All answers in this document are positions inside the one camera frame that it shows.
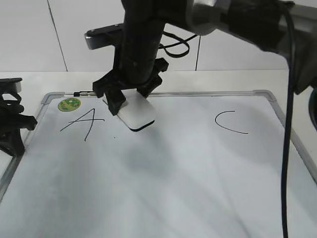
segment whiteboard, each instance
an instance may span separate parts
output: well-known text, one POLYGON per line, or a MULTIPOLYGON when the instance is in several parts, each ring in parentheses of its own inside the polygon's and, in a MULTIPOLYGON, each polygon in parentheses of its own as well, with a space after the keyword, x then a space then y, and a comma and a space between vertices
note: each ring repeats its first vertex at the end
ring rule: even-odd
MULTIPOLYGON (((43 106, 3 197, 1 238, 282 237, 284 129, 266 97, 151 97, 156 121, 138 133, 100 99, 68 113, 61 100, 43 106), (62 130, 89 111, 93 126, 62 130)), ((316 201, 292 145, 290 237, 317 237, 316 201)))

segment whiteboard frame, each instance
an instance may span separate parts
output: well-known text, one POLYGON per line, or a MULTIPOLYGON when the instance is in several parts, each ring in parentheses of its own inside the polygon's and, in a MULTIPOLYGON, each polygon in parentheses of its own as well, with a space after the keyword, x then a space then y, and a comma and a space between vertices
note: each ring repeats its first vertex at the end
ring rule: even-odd
MULTIPOLYGON (((275 111, 276 116, 282 123, 283 127, 285 128, 285 114, 282 111, 281 107, 277 103, 277 99, 273 95, 271 91, 268 90, 253 90, 253 91, 234 91, 234 92, 168 92, 168 93, 152 93, 150 97, 223 97, 223 96, 263 96, 265 97, 269 103, 271 104, 273 110, 275 111)), ((74 93, 64 93, 64 92, 51 92, 44 96, 41 101, 40 108, 38 110, 38 114, 36 116, 36 120, 38 123, 41 122, 49 104, 53 99, 56 98, 70 98, 70 97, 78 97, 78 98, 87 98, 93 97, 95 98, 96 95, 94 92, 91 91, 82 91, 82 92, 74 92, 74 93)), ((37 129, 34 131, 28 132, 25 140, 24 145, 27 149, 30 141, 36 132, 37 129)), ((317 166, 312 160, 311 156, 309 155, 308 151, 304 147, 303 143, 301 142, 300 138, 296 134, 294 130, 292 130, 291 140, 298 151, 300 157, 302 158, 306 168, 308 169, 309 173, 311 174, 313 180, 317 185, 317 166)), ((2 177, 0 178, 0 204, 2 198, 15 174, 16 169, 18 168, 23 156, 20 157, 12 157, 8 167, 4 171, 2 177)))

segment black wire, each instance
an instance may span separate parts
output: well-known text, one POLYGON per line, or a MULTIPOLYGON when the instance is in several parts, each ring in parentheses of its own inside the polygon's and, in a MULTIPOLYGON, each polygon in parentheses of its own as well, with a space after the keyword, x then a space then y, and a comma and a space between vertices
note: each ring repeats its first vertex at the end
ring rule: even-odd
POLYGON ((293 117, 293 105, 294 105, 294 92, 296 83, 296 38, 295 38, 295 26, 292 16, 290 15, 287 7, 284 3, 279 3, 279 8, 282 11, 287 23, 287 30, 289 36, 289 78, 288 78, 288 92, 287 92, 287 109, 286 109, 286 121, 285 121, 285 134, 283 145, 283 161, 282 161, 282 173, 281 173, 281 213, 282 213, 282 228, 283 237, 288 238, 287 227, 287 173, 289 162, 289 150, 290 140, 292 132, 292 117, 293 117))
MULTIPOLYGON (((196 37, 198 37, 198 35, 193 35, 193 36, 191 36, 191 37, 185 39, 184 41, 189 42, 189 41, 195 39, 196 37)), ((181 42, 177 42, 177 43, 175 43, 175 44, 167 45, 167 46, 161 44, 158 49, 159 49, 159 50, 160 50, 160 49, 163 49, 163 48, 168 49, 168 48, 171 48, 171 47, 179 46, 179 45, 181 45, 181 44, 182 44, 181 42)))
POLYGON ((170 38, 173 38, 173 39, 175 39, 175 40, 178 41, 178 42, 175 43, 175 44, 167 45, 167 46, 165 46, 165 45, 163 45, 163 44, 160 44, 159 47, 158 47, 158 49, 163 49, 163 50, 166 52, 166 54, 167 54, 168 56, 172 57, 172 58, 182 58, 182 57, 185 57, 186 55, 188 55, 188 54, 189 54, 189 51, 190 51, 190 46, 189 46, 188 42, 189 42, 190 40, 192 40, 192 39, 194 39, 194 38, 197 37, 197 35, 193 35, 193 36, 189 37, 188 39, 185 39, 185 40, 184 40, 184 39, 182 39, 182 38, 180 38, 180 37, 178 37, 178 36, 176 36, 176 35, 174 35, 174 34, 172 34, 172 33, 165 32, 165 31, 163 32, 163 35, 165 35, 165 36, 167 36, 167 37, 170 37, 170 38), (178 45, 181 45, 181 44, 183 44, 183 45, 185 45, 185 46, 187 47, 187 50, 186 50, 185 52, 183 52, 183 53, 173 54, 173 53, 171 53, 171 52, 169 52, 169 51, 167 50, 168 48, 175 47, 175 46, 178 46, 178 45))

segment black cable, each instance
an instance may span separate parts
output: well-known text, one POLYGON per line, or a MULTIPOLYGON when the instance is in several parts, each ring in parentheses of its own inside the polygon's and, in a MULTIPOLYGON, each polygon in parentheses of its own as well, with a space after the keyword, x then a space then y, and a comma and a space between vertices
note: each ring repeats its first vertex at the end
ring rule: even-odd
MULTIPOLYGON (((195 39, 196 37, 198 37, 198 35, 193 35, 193 36, 191 36, 191 37, 185 39, 184 41, 189 42, 189 41, 195 39)), ((168 49, 168 48, 171 48, 171 47, 179 46, 179 45, 181 45, 181 44, 182 44, 181 42, 177 42, 177 43, 175 43, 175 44, 167 45, 167 46, 164 46, 164 45, 161 44, 158 49, 159 49, 159 50, 160 50, 160 49, 163 49, 163 47, 165 47, 165 49, 168 49)))
POLYGON ((309 115, 311 117, 312 123, 317 130, 317 88, 315 88, 309 99, 309 115))
POLYGON ((166 52, 166 54, 167 54, 168 56, 172 57, 172 58, 182 58, 182 57, 188 55, 188 54, 189 54, 189 51, 190 51, 190 46, 189 46, 188 42, 189 42, 190 40, 192 40, 192 39, 194 39, 194 38, 197 37, 197 35, 193 35, 193 36, 189 37, 188 39, 185 39, 185 40, 184 40, 184 39, 182 39, 182 38, 180 38, 180 37, 178 37, 178 36, 176 36, 176 35, 174 35, 174 34, 172 34, 172 33, 165 32, 165 31, 163 32, 163 35, 165 35, 165 36, 167 36, 167 37, 170 37, 170 38, 173 38, 173 39, 175 39, 175 40, 178 41, 177 43, 172 44, 172 45, 167 45, 167 46, 165 46, 165 45, 163 45, 163 44, 160 44, 160 45, 159 45, 159 48, 158 48, 158 49, 163 49, 163 50, 166 52), (186 50, 185 52, 183 52, 183 53, 173 54, 173 53, 171 53, 171 52, 169 52, 169 51, 167 50, 168 48, 175 47, 175 46, 178 46, 178 45, 181 45, 181 44, 183 44, 183 45, 185 45, 185 46, 187 47, 187 50, 186 50))
POLYGON ((283 144, 283 161, 281 173, 281 213, 282 213, 282 228, 283 237, 288 238, 287 226, 287 173, 289 162, 290 140, 292 132, 292 117, 294 105, 294 92, 296 83, 296 38, 295 27, 292 16, 290 15, 285 3, 279 2, 279 8, 285 17, 287 23, 287 30, 289 36, 289 78, 288 78, 288 92, 287 92, 287 109, 285 120, 285 134, 283 144))

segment white wall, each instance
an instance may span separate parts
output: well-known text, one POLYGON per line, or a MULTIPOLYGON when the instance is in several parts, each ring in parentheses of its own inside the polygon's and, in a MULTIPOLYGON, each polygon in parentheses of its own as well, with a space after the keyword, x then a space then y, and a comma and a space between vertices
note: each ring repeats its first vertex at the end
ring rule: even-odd
MULTIPOLYGON (((121 0, 49 0, 65 62, 69 71, 108 71, 113 47, 88 50, 87 30, 123 21, 121 0)), ((296 0, 317 7, 317 0, 296 0)), ((0 7, 0 71, 65 71, 47 0, 3 0, 0 7)), ((187 38, 192 34, 167 25, 166 31, 187 38)), ((191 52, 182 59, 171 59, 163 50, 169 70, 195 70, 198 41, 190 42, 191 52)), ((174 40, 163 37, 164 44, 174 40)), ((184 46, 171 49, 186 50, 184 46)), ((215 31, 202 37, 198 70, 286 69, 284 58, 264 53, 255 46, 215 31)))
MULTIPOLYGON (((84 33, 123 22, 124 9, 120 0, 50 0, 61 47, 69 71, 108 71, 112 68, 114 47, 90 51, 87 48, 84 33)), ((176 27, 167 26, 181 37, 192 34, 176 27)), ((175 43, 163 39, 164 44, 175 43)), ((165 57, 170 62, 169 70, 195 70, 198 39, 191 42, 191 53, 183 59, 170 59, 164 51, 158 57, 165 57)), ((174 52, 184 50, 181 47, 174 52)))
MULTIPOLYGON (((295 0, 317 7, 317 0, 295 0)), ((203 36, 197 70, 287 69, 286 60, 231 35, 215 31, 203 36)))
POLYGON ((0 71, 65 71, 46 0, 2 0, 0 71))

